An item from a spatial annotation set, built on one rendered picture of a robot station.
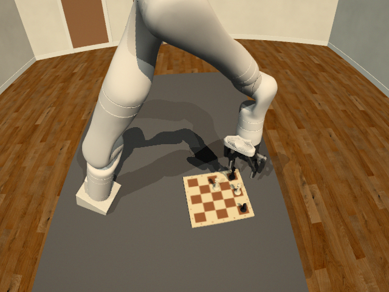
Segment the brown and cream chessboard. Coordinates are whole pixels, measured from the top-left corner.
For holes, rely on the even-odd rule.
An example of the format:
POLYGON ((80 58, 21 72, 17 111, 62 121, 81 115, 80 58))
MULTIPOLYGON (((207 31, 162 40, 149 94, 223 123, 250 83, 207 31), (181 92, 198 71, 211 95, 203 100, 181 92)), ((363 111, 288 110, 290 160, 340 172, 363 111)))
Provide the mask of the brown and cream chessboard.
POLYGON ((192 228, 208 226, 254 217, 239 170, 235 179, 229 179, 232 170, 183 177, 192 228), (213 190, 215 178, 219 178, 218 191, 213 190), (241 183, 241 194, 235 195, 241 183), (246 203, 246 212, 241 212, 246 203))

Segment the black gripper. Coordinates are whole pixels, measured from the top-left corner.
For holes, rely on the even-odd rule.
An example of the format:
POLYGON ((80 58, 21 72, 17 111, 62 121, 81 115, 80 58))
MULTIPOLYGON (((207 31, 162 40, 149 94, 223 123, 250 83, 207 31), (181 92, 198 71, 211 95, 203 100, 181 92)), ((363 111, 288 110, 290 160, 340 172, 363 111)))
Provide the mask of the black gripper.
POLYGON ((265 163, 267 161, 267 155, 262 156, 259 154, 258 150, 260 147, 260 143, 254 147, 256 149, 255 155, 252 157, 248 157, 248 156, 245 156, 237 151, 235 151, 234 153, 231 153, 231 148, 224 145, 224 156, 228 157, 228 159, 229 159, 230 169, 232 169, 233 166, 235 165, 235 158, 239 157, 239 159, 246 161, 248 163, 249 167, 251 167, 251 169, 252 169, 252 171, 250 173, 251 179, 255 177, 256 172, 261 173, 264 166, 265 166, 265 163), (260 163, 259 166, 257 163, 257 158, 259 159, 259 163, 260 163))

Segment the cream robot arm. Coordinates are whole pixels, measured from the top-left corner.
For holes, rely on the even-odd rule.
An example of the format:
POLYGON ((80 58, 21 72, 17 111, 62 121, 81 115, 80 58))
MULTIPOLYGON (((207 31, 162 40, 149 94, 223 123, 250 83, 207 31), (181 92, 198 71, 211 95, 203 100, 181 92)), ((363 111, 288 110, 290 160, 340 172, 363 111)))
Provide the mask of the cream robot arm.
POLYGON ((261 142, 277 82, 261 71, 258 75, 256 61, 225 31, 209 1, 134 0, 82 144, 85 193, 94 201, 111 194, 124 146, 122 133, 148 97, 162 42, 206 61, 254 99, 240 105, 235 136, 226 136, 224 145, 252 157, 261 142))

